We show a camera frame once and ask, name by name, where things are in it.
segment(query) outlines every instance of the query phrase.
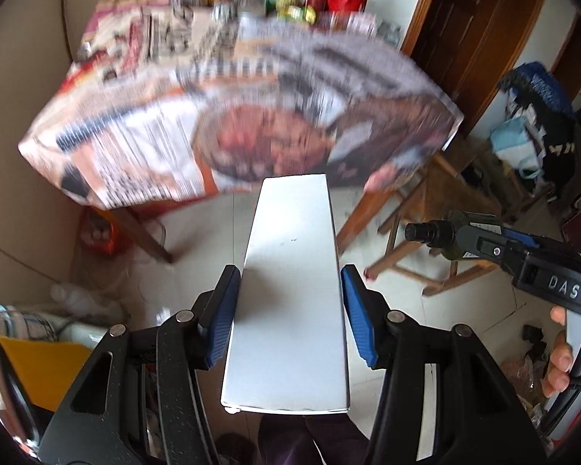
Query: table leg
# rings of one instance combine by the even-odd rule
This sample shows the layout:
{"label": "table leg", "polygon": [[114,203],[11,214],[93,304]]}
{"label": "table leg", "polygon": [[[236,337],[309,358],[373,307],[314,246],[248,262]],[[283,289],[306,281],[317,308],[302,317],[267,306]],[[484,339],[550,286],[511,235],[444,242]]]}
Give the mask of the table leg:
{"label": "table leg", "polygon": [[161,246],[155,238],[153,238],[149,231],[138,221],[132,212],[127,208],[117,208],[111,210],[95,211],[106,220],[115,224],[121,229],[133,242],[148,253],[156,260],[172,264],[172,254],[170,254],[163,246]]}
{"label": "table leg", "polygon": [[336,236],[340,255],[355,241],[359,233],[367,227],[394,193],[394,191],[364,193],[353,213],[351,213],[351,216]]}

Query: wooden door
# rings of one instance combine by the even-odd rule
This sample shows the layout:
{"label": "wooden door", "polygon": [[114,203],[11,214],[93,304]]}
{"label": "wooden door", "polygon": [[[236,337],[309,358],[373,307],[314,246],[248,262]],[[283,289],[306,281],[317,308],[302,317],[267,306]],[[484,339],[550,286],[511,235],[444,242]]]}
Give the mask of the wooden door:
{"label": "wooden door", "polygon": [[581,90],[581,17],[572,24],[568,39],[553,67],[555,77],[573,101]]}
{"label": "wooden door", "polygon": [[543,0],[432,0],[411,57],[463,114],[468,133],[535,23]]}

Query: black object on floor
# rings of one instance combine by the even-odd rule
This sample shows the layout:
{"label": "black object on floor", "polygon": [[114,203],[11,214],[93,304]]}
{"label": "black object on floor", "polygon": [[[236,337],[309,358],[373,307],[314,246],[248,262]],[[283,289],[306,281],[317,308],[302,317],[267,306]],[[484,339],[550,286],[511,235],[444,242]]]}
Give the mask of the black object on floor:
{"label": "black object on floor", "polygon": [[238,433],[225,433],[215,440],[217,454],[227,458],[230,465],[254,465],[256,446]]}
{"label": "black object on floor", "polygon": [[524,341],[529,341],[531,343],[531,349],[526,353],[526,355],[532,362],[542,360],[545,350],[547,349],[547,343],[543,341],[544,336],[542,329],[532,325],[523,325],[521,337]]}

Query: yellow board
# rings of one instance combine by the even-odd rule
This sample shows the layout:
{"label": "yellow board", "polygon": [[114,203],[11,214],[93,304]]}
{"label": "yellow board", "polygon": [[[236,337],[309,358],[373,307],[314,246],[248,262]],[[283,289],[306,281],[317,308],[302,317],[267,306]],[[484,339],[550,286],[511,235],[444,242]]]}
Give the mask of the yellow board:
{"label": "yellow board", "polygon": [[56,412],[58,405],[90,356],[76,343],[47,343],[0,337],[0,346],[20,381],[28,400]]}

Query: bag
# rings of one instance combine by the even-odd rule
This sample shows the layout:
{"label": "bag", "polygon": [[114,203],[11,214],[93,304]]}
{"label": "bag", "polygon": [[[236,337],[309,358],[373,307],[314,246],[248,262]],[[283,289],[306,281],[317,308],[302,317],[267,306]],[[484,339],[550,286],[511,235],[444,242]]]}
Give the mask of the bag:
{"label": "bag", "polygon": [[536,148],[525,129],[525,117],[506,120],[491,131],[493,153],[513,169],[521,178],[533,180],[541,173]]}

